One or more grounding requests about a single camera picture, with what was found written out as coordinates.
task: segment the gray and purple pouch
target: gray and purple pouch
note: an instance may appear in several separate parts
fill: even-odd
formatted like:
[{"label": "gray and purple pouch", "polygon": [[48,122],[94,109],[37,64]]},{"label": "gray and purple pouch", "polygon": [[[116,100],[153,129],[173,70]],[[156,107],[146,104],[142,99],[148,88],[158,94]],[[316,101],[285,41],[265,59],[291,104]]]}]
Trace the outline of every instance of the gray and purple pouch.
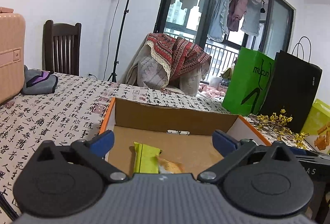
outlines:
[{"label": "gray and purple pouch", "polygon": [[55,93],[58,78],[52,72],[29,70],[24,65],[24,76],[22,94],[41,95]]}]

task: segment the purple stripe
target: purple stripe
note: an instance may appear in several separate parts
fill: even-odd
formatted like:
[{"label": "purple stripe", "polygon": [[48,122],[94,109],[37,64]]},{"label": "purple stripe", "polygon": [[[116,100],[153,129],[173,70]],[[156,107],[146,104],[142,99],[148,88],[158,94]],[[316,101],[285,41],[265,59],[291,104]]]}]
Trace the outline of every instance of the purple stripe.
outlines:
[{"label": "purple stripe", "polygon": [[35,78],[31,83],[38,83],[48,76],[49,72],[43,72],[40,77]]}]

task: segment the black rod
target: black rod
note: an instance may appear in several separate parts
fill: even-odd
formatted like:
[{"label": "black rod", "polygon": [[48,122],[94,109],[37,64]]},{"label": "black rod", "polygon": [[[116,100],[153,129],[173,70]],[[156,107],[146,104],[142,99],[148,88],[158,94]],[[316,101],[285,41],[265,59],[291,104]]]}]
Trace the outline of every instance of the black rod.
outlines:
[{"label": "black rod", "polygon": [[123,16],[123,20],[121,22],[121,27],[120,27],[120,31],[119,31],[119,37],[118,37],[118,44],[117,44],[117,49],[116,49],[116,56],[114,58],[114,63],[113,63],[113,71],[110,75],[110,77],[108,78],[108,81],[110,81],[110,79],[112,78],[112,82],[117,82],[116,80],[116,67],[117,67],[117,64],[119,64],[119,61],[118,61],[118,52],[119,52],[119,45],[120,45],[120,40],[121,40],[121,34],[123,33],[123,27],[124,27],[124,22],[125,22],[125,17],[126,17],[126,14],[129,12],[129,10],[127,9],[128,8],[128,3],[129,3],[129,0],[127,0],[127,3],[126,3],[126,7],[125,7],[125,10],[124,10],[124,16]]}]

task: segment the dark brown chair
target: dark brown chair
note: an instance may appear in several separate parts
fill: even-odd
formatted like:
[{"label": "dark brown chair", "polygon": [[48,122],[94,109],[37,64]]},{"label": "dark brown chair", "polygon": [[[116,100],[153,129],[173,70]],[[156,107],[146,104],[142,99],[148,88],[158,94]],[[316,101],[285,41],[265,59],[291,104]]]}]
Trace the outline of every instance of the dark brown chair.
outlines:
[{"label": "dark brown chair", "polygon": [[79,75],[81,24],[75,26],[47,20],[44,26],[45,69]]}]

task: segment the pink jacket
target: pink jacket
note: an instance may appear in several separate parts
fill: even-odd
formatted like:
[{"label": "pink jacket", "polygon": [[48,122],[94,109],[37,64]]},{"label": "pink jacket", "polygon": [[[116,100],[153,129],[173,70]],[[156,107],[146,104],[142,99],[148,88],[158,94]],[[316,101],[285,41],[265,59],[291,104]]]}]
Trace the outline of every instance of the pink jacket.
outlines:
[{"label": "pink jacket", "polygon": [[248,0],[231,0],[227,17],[227,27],[230,31],[238,31],[240,20],[246,13],[247,3]]}]

